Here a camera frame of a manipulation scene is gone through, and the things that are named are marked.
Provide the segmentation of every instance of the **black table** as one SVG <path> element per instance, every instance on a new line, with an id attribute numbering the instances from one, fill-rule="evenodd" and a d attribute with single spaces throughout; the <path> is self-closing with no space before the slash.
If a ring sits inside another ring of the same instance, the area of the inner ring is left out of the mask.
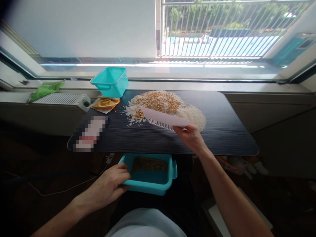
<path id="1" fill-rule="evenodd" d="M 123 106 L 143 90 L 126 90 L 120 103 L 108 115 L 108 126 L 100 133 L 100 138 L 93 151 L 128 152 L 128 153 L 169 153 L 193 154 L 179 139 L 175 132 L 143 122 L 128 126 L 129 121 Z M 208 148 L 214 155 L 255 156 L 259 153 L 256 142 L 246 130 L 229 101 L 220 92 L 210 91 L 171 91 L 178 94 L 184 102 L 196 106 L 206 117 L 206 128 L 201 132 Z M 90 109 L 82 123 L 68 142 L 68 149 L 73 150 L 78 136 L 91 116 L 106 116 Z"/>

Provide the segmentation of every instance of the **window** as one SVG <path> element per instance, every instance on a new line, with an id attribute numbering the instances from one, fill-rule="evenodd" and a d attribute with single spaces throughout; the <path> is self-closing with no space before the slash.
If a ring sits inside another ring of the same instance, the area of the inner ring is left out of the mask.
<path id="1" fill-rule="evenodd" d="M 19 0 L 0 49 L 32 78 L 283 82 L 315 63 L 297 59 L 315 55 L 315 14 L 311 0 Z"/>

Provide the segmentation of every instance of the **small turquoise basket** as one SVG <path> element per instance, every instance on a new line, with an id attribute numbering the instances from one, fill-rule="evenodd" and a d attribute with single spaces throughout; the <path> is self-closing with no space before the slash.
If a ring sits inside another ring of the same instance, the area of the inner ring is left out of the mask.
<path id="1" fill-rule="evenodd" d="M 121 98 L 128 87 L 126 68 L 106 67 L 90 83 L 95 85 L 106 97 Z"/>
<path id="2" fill-rule="evenodd" d="M 167 172 L 154 170 L 138 170 L 131 173 L 133 161 L 136 157 L 149 157 L 167 162 Z M 149 193 L 163 196 L 171 187 L 172 180 L 177 178 L 177 162 L 172 160 L 171 154 L 135 154 L 125 153 L 119 163 L 124 162 L 127 165 L 127 170 L 131 174 L 131 179 L 123 182 L 125 185 L 131 185 L 131 191 Z"/>

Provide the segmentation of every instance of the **beans in basket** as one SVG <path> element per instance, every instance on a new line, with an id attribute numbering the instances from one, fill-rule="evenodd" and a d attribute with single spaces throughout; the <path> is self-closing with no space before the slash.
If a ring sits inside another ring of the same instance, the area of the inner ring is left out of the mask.
<path id="1" fill-rule="evenodd" d="M 137 156 L 133 161 L 131 173 L 134 173 L 138 170 L 162 170 L 163 172 L 167 172 L 168 165 L 166 161 L 149 157 Z"/>

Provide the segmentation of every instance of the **metal railing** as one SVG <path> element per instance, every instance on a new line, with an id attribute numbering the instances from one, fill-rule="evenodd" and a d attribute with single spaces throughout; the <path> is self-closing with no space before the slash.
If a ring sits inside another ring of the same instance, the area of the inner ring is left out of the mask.
<path id="1" fill-rule="evenodd" d="M 161 0 L 159 56 L 262 58 L 311 2 Z"/>

